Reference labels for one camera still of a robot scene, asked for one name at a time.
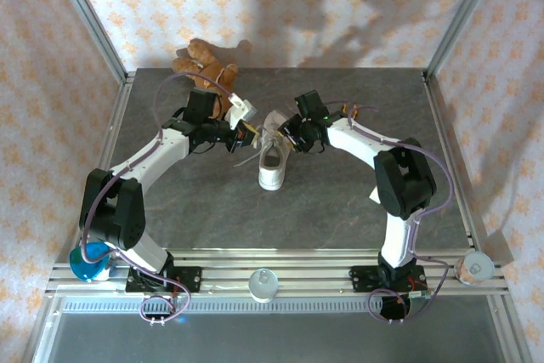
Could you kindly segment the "aluminium side rail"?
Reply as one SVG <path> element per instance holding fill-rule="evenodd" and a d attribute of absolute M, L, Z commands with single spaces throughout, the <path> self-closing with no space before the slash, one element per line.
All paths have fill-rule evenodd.
<path fill-rule="evenodd" d="M 485 227 L 480 216 L 475 213 L 471 203 L 471 184 L 466 165 L 462 158 L 456 132 L 449 117 L 445 99 L 441 93 L 439 80 L 436 76 L 427 76 L 423 72 L 423 84 L 439 134 L 440 143 L 445 153 L 445 161 L 450 170 L 455 186 L 456 203 L 459 208 L 468 242 L 476 250 L 485 250 Z"/>
<path fill-rule="evenodd" d="M 90 170 L 94 170 L 95 168 L 108 169 L 111 165 L 111 159 L 116 147 L 116 141 L 122 125 L 122 119 L 127 109 L 135 76 L 136 72 L 130 71 L 121 82 L 117 90 L 116 99 L 111 108 L 109 119 L 106 123 L 105 134 L 101 142 L 98 158 L 91 166 Z"/>

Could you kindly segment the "blue plastic cup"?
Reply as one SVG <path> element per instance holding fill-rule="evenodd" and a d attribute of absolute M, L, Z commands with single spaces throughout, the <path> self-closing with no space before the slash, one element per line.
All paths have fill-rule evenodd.
<path fill-rule="evenodd" d="M 80 281 L 108 281 L 111 272 L 111 248 L 103 242 L 90 242 L 86 246 L 89 258 L 99 261 L 87 263 L 82 256 L 82 246 L 74 248 L 70 253 L 71 271 Z"/>

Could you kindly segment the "aluminium frame post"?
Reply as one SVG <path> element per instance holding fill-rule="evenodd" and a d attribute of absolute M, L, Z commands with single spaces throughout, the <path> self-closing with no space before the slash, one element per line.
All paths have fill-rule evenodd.
<path fill-rule="evenodd" d="M 86 27 L 94 45 L 99 50 L 105 63 L 108 65 L 114 78 L 119 83 L 124 83 L 128 77 L 117 51 L 113 47 L 110 37 L 100 22 L 99 16 L 94 10 L 90 0 L 70 0 L 82 23 Z"/>
<path fill-rule="evenodd" d="M 422 71 L 424 82 L 430 82 L 430 79 L 436 76 L 440 67 L 444 64 L 446 58 L 454 48 L 458 37 L 462 34 L 465 25 L 479 1 L 480 0 L 461 0 L 445 34 L 442 36 L 438 47 L 433 53 L 427 68 Z"/>

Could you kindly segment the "brown teddy bear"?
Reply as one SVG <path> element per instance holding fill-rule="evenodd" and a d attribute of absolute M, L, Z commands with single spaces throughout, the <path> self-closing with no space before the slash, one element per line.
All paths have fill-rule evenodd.
<path fill-rule="evenodd" d="M 172 62 L 174 73 L 190 72 L 188 78 L 195 86 L 218 95 L 211 118 L 223 119 L 231 107 L 229 95 L 224 88 L 232 92 L 233 84 L 238 76 L 236 64 L 223 64 L 216 58 L 208 45 L 199 39 L 192 39 L 183 55 L 176 57 Z"/>

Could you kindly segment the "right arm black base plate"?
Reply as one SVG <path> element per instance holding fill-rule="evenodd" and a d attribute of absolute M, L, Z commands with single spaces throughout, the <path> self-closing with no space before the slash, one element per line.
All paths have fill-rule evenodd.
<path fill-rule="evenodd" d="M 406 265 L 391 271 L 385 265 L 354 266 L 348 273 L 354 292 L 389 289 L 396 292 L 428 290 L 424 268 Z"/>

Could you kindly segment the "white shoelace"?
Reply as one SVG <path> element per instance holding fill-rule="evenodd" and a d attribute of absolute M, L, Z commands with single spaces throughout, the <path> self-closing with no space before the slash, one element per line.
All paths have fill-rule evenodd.
<path fill-rule="evenodd" d="M 290 140 L 282 135 L 277 128 L 259 126 L 258 130 L 260 131 L 259 138 L 253 143 L 253 147 L 258 150 L 258 153 L 235 164 L 235 167 L 243 166 L 251 160 L 259 158 L 260 167 L 266 169 L 283 168 L 292 151 Z"/>

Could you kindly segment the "metal tin can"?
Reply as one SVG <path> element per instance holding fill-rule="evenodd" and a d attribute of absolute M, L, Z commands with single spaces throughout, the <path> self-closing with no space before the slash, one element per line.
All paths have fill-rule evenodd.
<path fill-rule="evenodd" d="M 454 276 L 466 286 L 479 285 L 495 274 L 495 265 L 483 252 L 471 251 L 459 258 L 454 266 Z"/>

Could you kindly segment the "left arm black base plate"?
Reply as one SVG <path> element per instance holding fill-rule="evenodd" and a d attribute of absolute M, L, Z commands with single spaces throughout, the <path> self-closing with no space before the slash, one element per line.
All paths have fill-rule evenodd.
<path fill-rule="evenodd" d="M 161 275 L 185 285 L 190 292 L 199 292 L 201 286 L 201 267 L 167 266 Z M 141 271 L 131 268 L 128 271 L 126 292 L 173 292 L 174 285 L 163 280 L 149 277 Z"/>

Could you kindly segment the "white sneaker shoe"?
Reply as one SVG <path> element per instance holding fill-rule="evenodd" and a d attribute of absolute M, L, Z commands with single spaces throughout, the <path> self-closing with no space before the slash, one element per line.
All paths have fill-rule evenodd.
<path fill-rule="evenodd" d="M 258 182 L 265 190 L 278 190 L 284 182 L 291 148 L 287 138 L 280 134 L 279 127 L 286 121 L 283 113 L 271 111 L 263 122 Z"/>

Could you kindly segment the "aluminium front rail frame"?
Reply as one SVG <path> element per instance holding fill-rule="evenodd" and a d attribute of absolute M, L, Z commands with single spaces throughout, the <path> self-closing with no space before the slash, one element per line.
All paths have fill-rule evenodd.
<path fill-rule="evenodd" d="M 377 263 L 377 250 L 318 249 L 318 250 L 276 250 L 276 249 L 171 249 L 176 266 L 201 267 L 201 290 L 198 298 L 243 297 L 249 298 L 248 280 L 257 269 L 271 269 L 279 279 L 277 296 L 286 297 L 327 297 L 354 296 L 349 270 L 353 266 L 370 266 Z M 464 250 L 447 249 L 423 252 L 420 257 L 442 260 L 450 266 L 447 278 L 439 295 L 479 296 L 505 295 L 508 286 L 499 264 L 494 275 L 477 286 L 465 286 L 454 276 L 453 266 L 464 255 Z M 434 289 L 445 267 L 418 260 L 424 268 L 429 289 Z M 128 278 L 128 266 L 120 262 L 107 281 L 79 281 L 68 264 L 56 264 L 46 286 L 46 294 L 66 294 L 90 297 L 121 296 Z"/>

